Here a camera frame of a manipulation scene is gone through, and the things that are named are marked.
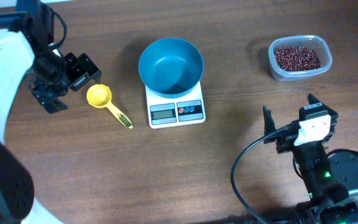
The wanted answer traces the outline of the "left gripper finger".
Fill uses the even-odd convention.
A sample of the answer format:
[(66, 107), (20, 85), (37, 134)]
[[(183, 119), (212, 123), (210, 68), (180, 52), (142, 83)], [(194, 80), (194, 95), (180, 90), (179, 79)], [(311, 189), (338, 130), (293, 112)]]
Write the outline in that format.
[(76, 57), (70, 52), (64, 56), (64, 60), (67, 65), (68, 87), (71, 90), (78, 91), (90, 80), (100, 84), (101, 70), (87, 54), (82, 53)]
[(54, 114), (59, 111), (67, 110), (68, 107), (58, 98), (44, 99), (40, 103), (47, 113)]

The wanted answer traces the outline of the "yellow measuring scoop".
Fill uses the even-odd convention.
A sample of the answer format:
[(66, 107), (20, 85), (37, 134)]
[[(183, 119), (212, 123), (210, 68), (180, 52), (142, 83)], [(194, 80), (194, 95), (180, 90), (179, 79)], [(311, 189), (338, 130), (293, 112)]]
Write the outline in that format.
[(95, 84), (86, 92), (88, 103), (97, 108), (107, 108), (111, 114), (126, 128), (134, 127), (132, 121), (112, 103), (112, 93), (108, 86), (103, 84)]

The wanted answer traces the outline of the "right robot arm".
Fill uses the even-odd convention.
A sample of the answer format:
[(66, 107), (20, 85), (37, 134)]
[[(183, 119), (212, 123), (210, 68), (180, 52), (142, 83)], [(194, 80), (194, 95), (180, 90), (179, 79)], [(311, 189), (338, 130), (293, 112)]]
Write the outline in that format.
[(309, 94), (299, 118), (277, 129), (271, 111), (263, 109), (264, 143), (274, 142), (279, 154), (290, 152), (309, 201), (274, 223), (358, 223), (358, 152), (334, 149), (327, 143), (335, 132), (338, 113)]

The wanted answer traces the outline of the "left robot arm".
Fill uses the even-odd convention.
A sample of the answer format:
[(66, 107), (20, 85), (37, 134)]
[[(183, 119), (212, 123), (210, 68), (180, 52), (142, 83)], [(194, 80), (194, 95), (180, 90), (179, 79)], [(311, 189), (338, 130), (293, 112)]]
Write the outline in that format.
[(7, 119), (18, 88), (30, 75), (29, 90), (50, 114), (67, 108), (61, 100), (90, 81), (100, 69), (86, 55), (62, 55), (54, 40), (60, 15), (38, 1), (18, 1), (14, 12), (0, 14), (0, 223), (57, 223), (35, 197), (26, 168), (6, 148)]

